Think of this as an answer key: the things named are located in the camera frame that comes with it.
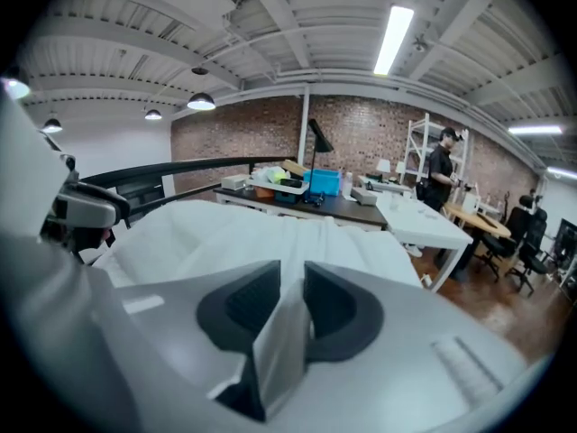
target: black bag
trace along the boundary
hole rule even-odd
[[[425,200],[426,193],[429,189],[429,181],[428,180],[420,180],[417,185],[415,186],[415,192],[417,194],[418,200]]]

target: brick wall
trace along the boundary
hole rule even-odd
[[[275,97],[221,106],[172,123],[172,160],[216,157],[295,156],[298,154],[302,100]],[[248,166],[201,170],[175,175],[179,192],[247,173]],[[212,192],[194,198],[214,200]]]
[[[200,157],[297,155],[301,100],[296,97],[260,99],[189,115],[172,124],[173,161]],[[408,121],[424,117],[413,106],[361,97],[311,97],[309,117],[320,124],[333,152],[318,154],[316,167],[351,171],[353,176],[374,172],[386,158],[394,170],[405,157]],[[431,120],[461,130],[462,125],[431,115]],[[511,193],[511,205],[536,187],[536,175],[519,159],[481,134],[470,131],[470,181],[481,194],[502,198]],[[312,159],[313,135],[307,134],[306,166]],[[177,192],[218,181],[240,169],[206,170],[175,177]]]

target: metal shelf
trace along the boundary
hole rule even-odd
[[[431,145],[434,142],[438,142],[443,130],[444,126],[435,124],[429,120],[429,114],[425,114],[425,118],[417,122],[408,122],[407,148],[405,150],[405,172],[401,174],[401,184],[403,183],[405,174],[417,176],[417,181],[427,177],[428,173],[425,172],[427,156],[433,152],[434,148]],[[453,169],[455,173],[459,175],[460,179],[463,179],[468,145],[469,133],[465,130],[463,133],[463,144],[460,146],[462,148],[462,155],[456,155],[454,153],[449,155],[449,158],[453,161]],[[411,154],[417,155],[417,170],[411,170],[408,168],[408,157]]]

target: black shirt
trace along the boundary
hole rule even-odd
[[[441,173],[445,177],[450,177],[453,173],[453,163],[449,158],[451,152],[439,144],[429,158],[429,186],[427,194],[430,198],[445,203],[451,194],[451,186],[443,184],[431,177],[432,173]]]

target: white sheet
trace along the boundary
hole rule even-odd
[[[182,201],[154,210],[95,266],[115,287],[174,281],[261,260],[281,260],[281,292],[314,260],[421,287],[408,254],[388,232],[270,216],[246,207]]]

